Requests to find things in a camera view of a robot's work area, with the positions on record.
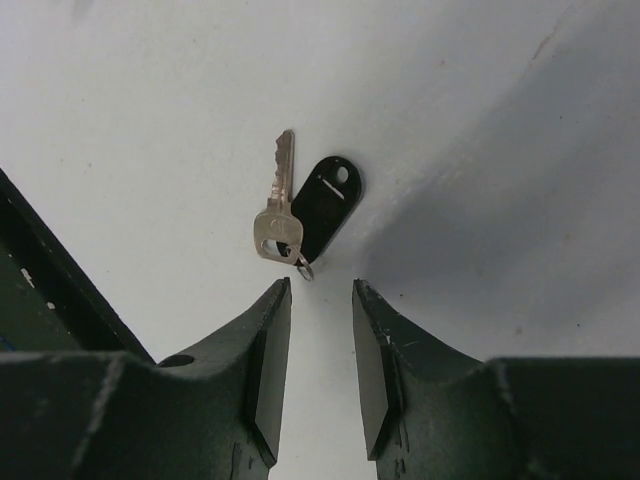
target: key head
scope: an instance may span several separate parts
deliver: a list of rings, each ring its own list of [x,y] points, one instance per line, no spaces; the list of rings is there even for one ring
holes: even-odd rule
[[[298,257],[291,253],[289,256],[280,255],[277,244],[284,243],[299,249],[303,233],[300,220],[286,213],[266,210],[253,222],[253,241],[258,255],[287,265],[295,265]]]

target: key fob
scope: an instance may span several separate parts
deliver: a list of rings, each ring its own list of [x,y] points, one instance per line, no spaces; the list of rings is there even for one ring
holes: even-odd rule
[[[362,179],[356,166],[342,157],[321,160],[291,202],[291,213],[304,227],[300,253],[312,263],[354,210],[362,195]],[[286,256],[286,245],[278,251]]]

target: silver key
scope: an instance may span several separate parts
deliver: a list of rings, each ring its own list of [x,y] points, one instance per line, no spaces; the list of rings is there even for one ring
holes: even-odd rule
[[[271,187],[267,208],[253,222],[253,241],[258,255],[276,262],[294,265],[300,251],[302,223],[291,214],[291,183],[293,181],[293,131],[285,130],[276,140],[276,178]],[[286,244],[288,256],[283,257],[276,243]]]

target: black plastic tag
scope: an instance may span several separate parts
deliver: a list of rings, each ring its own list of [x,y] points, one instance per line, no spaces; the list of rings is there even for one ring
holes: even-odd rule
[[[304,227],[300,252],[307,262],[312,263],[324,252],[361,195],[360,172],[349,160],[327,157],[315,166],[291,202],[291,213]],[[283,256],[286,248],[278,244]]]

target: key blade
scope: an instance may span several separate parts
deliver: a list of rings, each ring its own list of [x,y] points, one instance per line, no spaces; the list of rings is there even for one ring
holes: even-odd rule
[[[293,130],[285,130],[276,140],[276,178],[271,187],[268,205],[283,208],[285,204],[291,203],[294,142]]]

